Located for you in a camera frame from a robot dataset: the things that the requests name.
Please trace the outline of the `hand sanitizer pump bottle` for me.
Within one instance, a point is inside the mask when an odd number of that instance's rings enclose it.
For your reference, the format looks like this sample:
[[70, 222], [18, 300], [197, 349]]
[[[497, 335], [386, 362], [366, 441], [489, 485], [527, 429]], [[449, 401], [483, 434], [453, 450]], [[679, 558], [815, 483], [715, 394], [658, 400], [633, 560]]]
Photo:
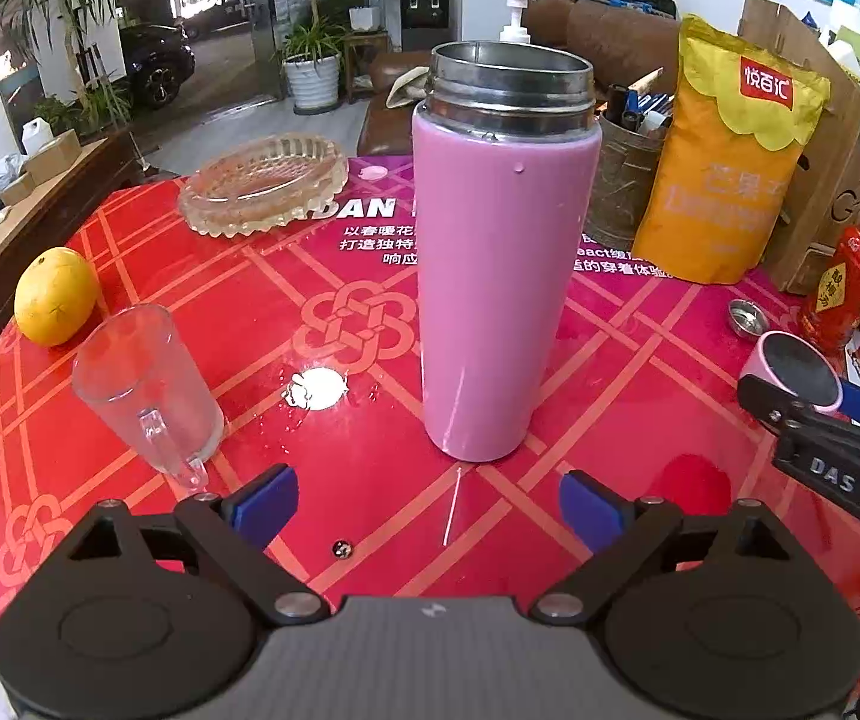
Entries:
[[510, 12], [510, 21], [501, 28], [498, 41], [505, 44], [529, 44], [531, 33], [524, 26], [523, 16], [529, 5], [535, 0], [505, 0], [505, 5]]

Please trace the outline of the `wooden desk organizer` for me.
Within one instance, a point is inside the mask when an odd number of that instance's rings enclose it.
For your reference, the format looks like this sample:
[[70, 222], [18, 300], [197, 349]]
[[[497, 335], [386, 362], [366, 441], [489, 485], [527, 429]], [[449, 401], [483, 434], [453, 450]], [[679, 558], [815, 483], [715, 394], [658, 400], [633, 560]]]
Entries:
[[816, 132], [799, 156], [762, 257], [781, 291], [811, 293], [850, 224], [860, 223], [860, 86], [789, 8], [744, 0], [739, 36], [832, 83]]

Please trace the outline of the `white potted plant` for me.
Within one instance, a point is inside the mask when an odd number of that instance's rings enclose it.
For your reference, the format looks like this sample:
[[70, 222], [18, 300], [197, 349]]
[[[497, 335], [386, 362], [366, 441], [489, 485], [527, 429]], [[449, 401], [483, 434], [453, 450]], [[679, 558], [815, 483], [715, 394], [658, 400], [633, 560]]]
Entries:
[[293, 26], [283, 43], [283, 71], [296, 115], [324, 114], [340, 103], [342, 29], [306, 0], [309, 15]]

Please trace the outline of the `pink thermos cap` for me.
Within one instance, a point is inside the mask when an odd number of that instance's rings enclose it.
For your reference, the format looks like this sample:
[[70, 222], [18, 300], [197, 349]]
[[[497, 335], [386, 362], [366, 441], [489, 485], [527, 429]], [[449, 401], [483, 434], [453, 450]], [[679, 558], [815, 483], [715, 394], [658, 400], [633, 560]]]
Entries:
[[739, 380], [749, 376], [796, 395], [821, 413], [837, 411], [843, 401], [843, 388], [832, 364], [793, 333], [763, 333], [744, 362]]

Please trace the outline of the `yellow dried mango bag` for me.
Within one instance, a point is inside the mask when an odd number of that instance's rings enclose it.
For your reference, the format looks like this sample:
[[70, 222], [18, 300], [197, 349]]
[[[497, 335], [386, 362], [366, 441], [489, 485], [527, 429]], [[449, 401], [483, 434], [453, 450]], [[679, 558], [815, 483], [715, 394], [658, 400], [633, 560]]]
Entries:
[[669, 132], [631, 255], [734, 284], [757, 266], [830, 80], [687, 15]]

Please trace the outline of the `pink thermos bottle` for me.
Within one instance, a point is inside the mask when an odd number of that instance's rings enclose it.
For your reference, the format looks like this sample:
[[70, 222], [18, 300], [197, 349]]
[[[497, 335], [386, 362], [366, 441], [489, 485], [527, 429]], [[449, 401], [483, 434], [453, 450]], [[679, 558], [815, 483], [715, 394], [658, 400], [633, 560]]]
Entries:
[[529, 44], [441, 44], [412, 117], [423, 424], [454, 460], [523, 444], [588, 213], [594, 70]]

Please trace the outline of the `red patterned tablecloth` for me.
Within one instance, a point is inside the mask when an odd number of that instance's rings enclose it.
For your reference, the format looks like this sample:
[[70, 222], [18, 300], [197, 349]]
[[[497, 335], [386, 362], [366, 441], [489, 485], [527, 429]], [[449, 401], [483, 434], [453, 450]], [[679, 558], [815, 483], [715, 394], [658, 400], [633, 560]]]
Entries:
[[213, 491], [295, 468], [298, 513], [269, 553], [311, 589], [529, 603], [585, 561], [558, 509], [583, 470], [690, 514], [763, 500], [860, 614], [860, 523], [777, 472], [736, 400], [750, 346], [729, 304], [778, 328], [798, 313], [763, 273], [695, 286], [583, 245], [523, 444], [461, 465], [421, 422], [409, 161], [381, 179], [355, 161], [334, 210], [252, 238], [190, 231], [178, 192], [114, 193], [71, 243], [101, 282], [99, 317], [137, 302], [173, 316], [224, 414]]

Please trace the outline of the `black water dispenser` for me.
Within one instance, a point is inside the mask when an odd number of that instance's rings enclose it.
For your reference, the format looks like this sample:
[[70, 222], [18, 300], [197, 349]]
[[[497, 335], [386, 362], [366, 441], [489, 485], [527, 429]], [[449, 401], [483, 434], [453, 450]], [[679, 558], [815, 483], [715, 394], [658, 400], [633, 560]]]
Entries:
[[404, 52], [432, 50], [453, 40], [451, 0], [400, 0], [398, 11]]

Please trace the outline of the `clear glass mug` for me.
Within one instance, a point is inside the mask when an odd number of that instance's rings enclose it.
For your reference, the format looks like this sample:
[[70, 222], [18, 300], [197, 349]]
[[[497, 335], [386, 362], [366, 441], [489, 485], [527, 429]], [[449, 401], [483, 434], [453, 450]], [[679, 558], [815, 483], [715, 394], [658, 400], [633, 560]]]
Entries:
[[71, 387], [156, 472], [206, 488], [223, 411], [164, 307], [131, 305], [101, 323], [77, 349]]

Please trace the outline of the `glass ashtray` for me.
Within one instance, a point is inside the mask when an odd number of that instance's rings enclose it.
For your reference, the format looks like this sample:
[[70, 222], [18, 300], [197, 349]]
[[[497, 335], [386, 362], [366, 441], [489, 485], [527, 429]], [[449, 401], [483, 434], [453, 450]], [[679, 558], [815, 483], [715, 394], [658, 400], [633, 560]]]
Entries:
[[204, 164], [179, 190], [178, 211], [202, 236], [251, 236], [308, 220], [347, 181], [340, 146], [319, 135], [283, 133]]

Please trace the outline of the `tall palm plant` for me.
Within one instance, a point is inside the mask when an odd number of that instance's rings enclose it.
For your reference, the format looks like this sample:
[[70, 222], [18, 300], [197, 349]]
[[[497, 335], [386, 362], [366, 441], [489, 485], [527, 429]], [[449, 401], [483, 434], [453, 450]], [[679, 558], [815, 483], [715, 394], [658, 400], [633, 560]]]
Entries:
[[82, 117], [93, 130], [106, 125], [119, 130], [128, 122], [127, 98], [110, 79], [103, 60], [85, 70], [88, 37], [116, 15], [114, 0], [2, 0], [0, 31], [31, 59], [41, 59], [41, 49], [62, 46], [71, 99], [82, 108]]

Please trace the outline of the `wooden low bench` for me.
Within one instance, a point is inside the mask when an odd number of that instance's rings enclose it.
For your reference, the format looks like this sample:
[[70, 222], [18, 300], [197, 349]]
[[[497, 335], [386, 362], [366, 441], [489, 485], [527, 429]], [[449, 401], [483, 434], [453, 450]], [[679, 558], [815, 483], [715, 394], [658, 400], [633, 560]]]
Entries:
[[13, 316], [14, 288], [36, 255], [70, 241], [112, 192], [142, 182], [130, 133], [83, 146], [64, 174], [38, 185], [0, 223], [0, 333]]

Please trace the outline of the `bronze pen holder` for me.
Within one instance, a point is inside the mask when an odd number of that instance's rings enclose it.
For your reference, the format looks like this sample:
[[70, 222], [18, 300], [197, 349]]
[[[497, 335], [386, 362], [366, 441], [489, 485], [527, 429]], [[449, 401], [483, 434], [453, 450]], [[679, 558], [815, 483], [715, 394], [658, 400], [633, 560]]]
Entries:
[[658, 93], [664, 68], [628, 86], [612, 85], [597, 107], [602, 148], [585, 232], [607, 249], [630, 252], [653, 192], [674, 94]]

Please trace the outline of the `red drink bottle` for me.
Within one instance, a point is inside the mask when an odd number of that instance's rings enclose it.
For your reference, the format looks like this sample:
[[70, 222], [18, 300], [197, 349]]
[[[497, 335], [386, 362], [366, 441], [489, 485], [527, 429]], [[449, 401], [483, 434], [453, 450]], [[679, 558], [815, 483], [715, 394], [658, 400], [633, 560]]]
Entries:
[[827, 358], [841, 355], [860, 324], [860, 223], [846, 226], [799, 317], [801, 335]]

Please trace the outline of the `small steel cup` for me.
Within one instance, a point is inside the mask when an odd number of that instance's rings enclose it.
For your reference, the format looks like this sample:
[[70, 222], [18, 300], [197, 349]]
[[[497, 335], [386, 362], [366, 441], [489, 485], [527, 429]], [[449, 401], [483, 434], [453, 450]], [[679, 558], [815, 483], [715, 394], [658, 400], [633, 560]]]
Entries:
[[770, 322], [760, 305], [750, 299], [733, 299], [727, 304], [732, 332], [744, 340], [756, 340], [770, 330]]

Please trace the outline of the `black parked car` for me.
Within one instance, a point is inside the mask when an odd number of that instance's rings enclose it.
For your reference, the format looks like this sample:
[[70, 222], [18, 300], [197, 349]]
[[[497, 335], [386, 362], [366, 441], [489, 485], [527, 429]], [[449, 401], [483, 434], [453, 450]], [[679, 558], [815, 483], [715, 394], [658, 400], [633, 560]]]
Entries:
[[176, 26], [124, 26], [121, 46], [128, 86], [145, 109], [169, 106], [194, 75], [194, 50], [184, 31]]

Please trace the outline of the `yellow orange fruit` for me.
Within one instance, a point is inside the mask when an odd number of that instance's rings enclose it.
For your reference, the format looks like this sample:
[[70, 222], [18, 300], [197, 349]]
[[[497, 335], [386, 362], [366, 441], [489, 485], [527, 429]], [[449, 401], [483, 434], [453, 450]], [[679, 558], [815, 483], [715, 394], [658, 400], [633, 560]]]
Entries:
[[37, 255], [14, 290], [14, 321], [21, 335], [43, 348], [70, 340], [98, 304], [96, 271], [68, 247]]

